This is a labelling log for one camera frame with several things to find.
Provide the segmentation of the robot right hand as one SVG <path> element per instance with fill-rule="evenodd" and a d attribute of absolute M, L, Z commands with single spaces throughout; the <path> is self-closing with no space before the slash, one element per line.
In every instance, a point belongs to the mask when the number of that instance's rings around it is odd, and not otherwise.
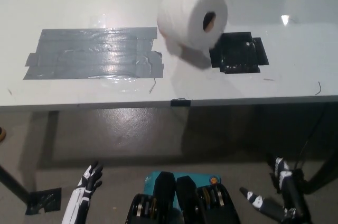
<path fill-rule="evenodd" d="M 255 210 L 278 223 L 312 223 L 307 203 L 287 162 L 282 157 L 269 154 L 267 164 L 271 168 L 273 185 L 282 195 L 284 204 L 281 206 L 271 198 L 264 198 L 241 187 L 243 196 Z"/>

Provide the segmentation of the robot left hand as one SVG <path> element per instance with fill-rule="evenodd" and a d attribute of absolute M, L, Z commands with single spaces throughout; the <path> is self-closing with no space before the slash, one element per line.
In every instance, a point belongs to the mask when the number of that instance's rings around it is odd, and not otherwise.
<path fill-rule="evenodd" d="M 103 166 L 97 161 L 92 163 L 82 175 L 73 190 L 64 213 L 62 224 L 85 224 L 94 192 L 102 185 Z"/>

